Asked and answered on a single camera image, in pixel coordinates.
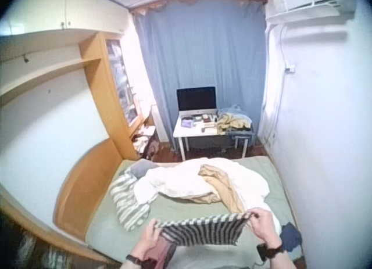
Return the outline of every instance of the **wooden headboard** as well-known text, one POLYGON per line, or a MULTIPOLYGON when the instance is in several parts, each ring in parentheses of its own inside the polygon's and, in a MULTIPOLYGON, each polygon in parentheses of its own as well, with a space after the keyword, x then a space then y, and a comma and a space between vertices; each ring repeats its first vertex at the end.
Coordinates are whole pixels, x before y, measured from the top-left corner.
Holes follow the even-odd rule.
POLYGON ((122 161, 111 139, 87 152, 61 187, 54 209, 55 225, 84 241, 89 224, 122 161))

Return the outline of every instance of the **power outlet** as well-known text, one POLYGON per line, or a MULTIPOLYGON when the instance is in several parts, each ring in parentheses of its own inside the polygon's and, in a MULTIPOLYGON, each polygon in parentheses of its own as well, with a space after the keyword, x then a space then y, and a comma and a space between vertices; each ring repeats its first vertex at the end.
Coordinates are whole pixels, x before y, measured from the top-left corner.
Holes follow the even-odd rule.
POLYGON ((296 72, 296 66, 294 64, 290 64, 286 69, 285 71, 287 73, 295 73, 296 72))

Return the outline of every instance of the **green bedsheet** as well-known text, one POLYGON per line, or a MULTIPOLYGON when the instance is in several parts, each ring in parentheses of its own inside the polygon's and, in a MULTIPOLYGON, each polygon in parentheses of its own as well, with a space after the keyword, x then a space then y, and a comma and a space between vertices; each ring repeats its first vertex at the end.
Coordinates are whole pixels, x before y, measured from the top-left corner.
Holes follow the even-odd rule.
MULTIPOLYGON (((265 202, 275 213, 281 225, 294 219, 285 197, 284 190, 274 166, 267 157, 249 157, 236 160, 239 164, 258 172, 269 183, 270 193, 265 202)), ((134 162, 125 160, 120 165, 114 179, 120 171, 126 169, 134 162)), ((226 214, 228 210, 222 203, 196 204, 186 203, 183 200, 173 200, 158 196, 151 203, 151 212, 148 220, 157 218, 162 221, 182 220, 184 218, 206 217, 215 214, 226 214)), ((89 226, 85 241, 95 250, 123 262, 139 240, 143 227, 132 232, 125 231, 116 218, 115 206, 107 193, 102 200, 89 226)), ((177 248, 169 268, 217 268, 222 266, 250 267, 254 262, 261 264, 256 246, 261 243, 250 230, 244 229, 237 246, 193 246, 177 248)), ((292 259, 301 257, 301 248, 297 247, 289 254, 292 259)))

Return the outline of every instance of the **striped cloth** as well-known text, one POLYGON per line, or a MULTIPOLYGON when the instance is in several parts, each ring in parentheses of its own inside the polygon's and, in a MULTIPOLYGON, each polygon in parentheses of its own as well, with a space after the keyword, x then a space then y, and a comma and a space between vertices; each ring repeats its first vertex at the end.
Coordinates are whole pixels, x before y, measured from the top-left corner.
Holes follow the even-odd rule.
POLYGON ((138 204, 133 187, 137 178, 129 172, 125 172, 113 181, 109 192, 116 206, 117 218, 127 231, 139 227, 149 216, 150 205, 138 204))
POLYGON ((207 218, 160 223, 161 235, 178 246, 236 245, 248 214, 226 214, 207 218))

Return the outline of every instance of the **black watch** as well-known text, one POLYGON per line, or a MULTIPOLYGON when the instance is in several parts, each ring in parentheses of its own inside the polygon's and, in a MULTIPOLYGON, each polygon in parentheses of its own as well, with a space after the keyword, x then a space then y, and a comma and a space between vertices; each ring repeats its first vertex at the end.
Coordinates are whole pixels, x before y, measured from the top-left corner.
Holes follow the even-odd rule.
POLYGON ((257 251, 260 254, 261 260, 264 262, 266 259, 273 259, 277 253, 284 252, 283 244, 276 249, 268 249, 266 244, 257 245, 257 251))
POLYGON ((134 263, 135 265, 139 265, 139 266, 141 266, 141 267, 142 267, 143 264, 144 264, 144 262, 143 262, 142 260, 140 260, 140 259, 138 259, 138 258, 136 258, 136 257, 134 257, 134 256, 131 256, 130 254, 128 254, 128 255, 126 256, 126 260, 128 260, 128 261, 134 263))
POLYGON ((279 247, 277 247, 276 249, 268 249, 266 247, 266 257, 268 259, 273 259, 278 253, 282 253, 284 252, 284 249, 283 249, 283 244, 281 244, 279 247))

